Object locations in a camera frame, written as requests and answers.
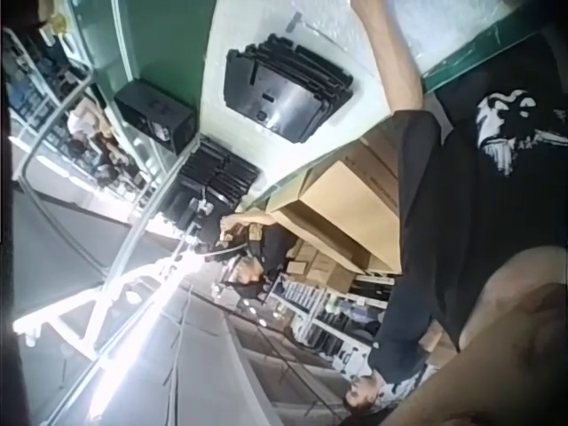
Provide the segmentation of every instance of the fluorescent light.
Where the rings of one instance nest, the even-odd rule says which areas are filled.
[[[84,180],[72,176],[69,178],[69,180],[71,181],[71,183],[79,186],[81,189],[84,189],[85,191],[89,192],[89,193],[94,193],[96,191],[95,188],[93,188],[92,186],[90,186],[89,184],[87,184]]]
[[[193,252],[186,252],[184,258],[179,262],[178,267],[182,268],[185,273],[196,273],[201,269],[204,263],[205,259],[203,256]]]
[[[116,356],[109,361],[105,375],[102,377],[91,401],[89,408],[91,420],[98,419],[107,409],[124,377],[136,361],[154,324],[160,317],[162,308],[171,299],[184,276],[183,272],[176,270],[170,278],[162,283],[152,295],[152,305],[124,340]]]
[[[126,300],[129,304],[139,304],[142,302],[142,297],[136,291],[129,290],[126,292]]]
[[[22,151],[24,151],[25,153],[29,153],[32,149],[29,147],[28,144],[26,144],[26,142],[24,142],[23,140],[21,140],[20,138],[16,138],[15,136],[10,136],[8,137],[8,139],[11,140],[11,142],[17,146],[19,149],[21,149]]]
[[[14,333],[21,335],[22,333],[27,333],[36,327],[40,327],[45,322],[95,300],[98,293],[99,288],[84,290],[81,293],[68,297],[67,299],[60,300],[55,304],[51,304],[38,311],[20,317],[13,323]]]
[[[47,157],[44,157],[43,155],[40,155],[39,157],[37,157],[37,160],[43,164],[45,167],[47,167],[48,169],[50,169],[51,171],[57,173],[58,175],[64,177],[64,178],[69,178],[69,172],[63,168],[61,168],[60,166],[58,166],[57,164],[55,164],[54,162],[52,162],[50,159],[48,159]]]

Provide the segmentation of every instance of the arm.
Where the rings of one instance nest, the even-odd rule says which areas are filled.
[[[83,118],[86,114],[91,113],[97,119],[97,127],[99,131],[105,135],[106,138],[112,136],[112,131],[110,131],[110,123],[108,122],[107,118],[100,110],[99,106],[95,104],[92,100],[88,98],[83,98],[77,104],[73,113],[77,115],[79,118]]]
[[[351,0],[367,31],[390,111],[422,109],[420,74],[385,0]]]
[[[421,347],[428,353],[432,353],[434,348],[438,345],[442,335],[444,334],[444,329],[435,320],[432,321],[426,334],[420,339]]]
[[[221,220],[221,226],[224,227],[225,225],[230,225],[229,229],[233,228],[236,225],[250,225],[250,224],[260,224],[260,225],[274,225],[276,220],[272,216],[263,211],[256,210],[256,211],[246,211],[244,213],[235,213],[234,215],[230,215],[224,217]]]

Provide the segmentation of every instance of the stacked cardboard boxes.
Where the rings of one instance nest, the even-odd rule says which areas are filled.
[[[349,144],[272,195],[266,211],[344,269],[399,273],[396,153]]]
[[[355,273],[348,271],[331,257],[318,252],[312,244],[302,241],[296,257],[288,263],[288,275],[296,282],[314,287],[333,288],[348,293]]]

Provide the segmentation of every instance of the hand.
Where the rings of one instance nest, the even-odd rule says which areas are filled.
[[[239,223],[238,217],[238,215],[221,217],[221,232],[228,233],[231,231]]]

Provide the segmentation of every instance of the cardboard box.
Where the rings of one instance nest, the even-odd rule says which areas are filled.
[[[302,249],[303,244],[304,242],[298,238],[298,241],[296,241],[294,247],[288,250],[288,253],[286,253],[286,259],[296,259],[298,254],[300,253],[300,250]]]
[[[302,241],[302,246],[300,247],[298,254],[296,255],[297,262],[306,262],[310,264],[313,259],[315,259],[318,254],[318,250],[312,246],[309,242]]]
[[[308,281],[347,294],[355,278],[355,273],[346,270],[331,257],[318,253],[306,278]]]
[[[400,272],[398,180],[361,142],[314,168],[301,200],[376,256],[385,272]]]
[[[286,272],[296,275],[304,275],[307,269],[308,264],[306,262],[288,262],[288,268],[286,268]]]
[[[370,257],[367,271],[376,273],[392,273],[392,269],[377,256]]]
[[[304,203],[304,196],[312,192],[310,175],[308,170],[276,191],[268,201],[266,212],[343,267],[362,273],[368,266],[368,251]]]
[[[378,123],[363,135],[360,140],[368,146],[383,166],[398,180],[398,152],[391,140],[391,120]]]

